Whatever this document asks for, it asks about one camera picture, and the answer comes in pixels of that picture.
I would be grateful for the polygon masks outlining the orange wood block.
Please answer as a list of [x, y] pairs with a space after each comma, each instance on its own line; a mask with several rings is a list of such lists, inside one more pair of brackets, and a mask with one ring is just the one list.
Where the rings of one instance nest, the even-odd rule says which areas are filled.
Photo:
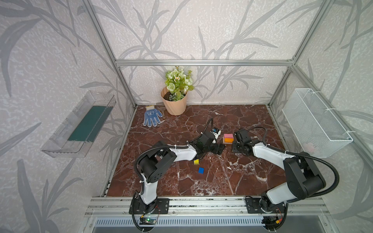
[[233, 141], [234, 141], [233, 138], [224, 138], [224, 143], [225, 143], [225, 144], [232, 144]]

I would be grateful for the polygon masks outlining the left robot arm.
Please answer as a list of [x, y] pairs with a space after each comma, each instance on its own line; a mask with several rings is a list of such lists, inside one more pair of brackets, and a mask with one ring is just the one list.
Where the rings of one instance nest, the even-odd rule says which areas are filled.
[[169, 203], [169, 200], [158, 200], [158, 181], [173, 163], [201, 160], [209, 152], [221, 155], [225, 145], [217, 143], [220, 134], [219, 129], [213, 128], [211, 132], [201, 133], [199, 137], [188, 142], [187, 145], [170, 145], [159, 141], [143, 152], [134, 164], [134, 171], [140, 178], [141, 191], [135, 192], [129, 213], [132, 215], [150, 214], [156, 207], [159, 207], [161, 214], [167, 214], [166, 204]]

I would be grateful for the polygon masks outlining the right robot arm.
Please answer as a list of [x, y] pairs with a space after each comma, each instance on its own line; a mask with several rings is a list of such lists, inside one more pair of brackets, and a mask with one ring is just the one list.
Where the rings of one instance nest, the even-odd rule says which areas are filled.
[[[330, 163], [306, 152], [296, 153], [271, 146], [266, 142], [267, 129], [253, 127], [252, 129], [265, 130], [262, 140], [253, 139], [248, 135], [249, 130], [240, 129], [234, 133], [235, 140], [232, 151], [244, 155], [253, 155], [264, 159], [284, 170], [286, 182], [261, 194], [261, 197], [247, 201], [247, 206], [260, 209], [264, 213], [273, 213], [280, 206], [294, 203], [310, 197], [318, 197], [332, 192], [340, 183], [337, 169]], [[318, 169], [316, 162], [331, 169], [334, 181], [329, 188], [326, 180]]]

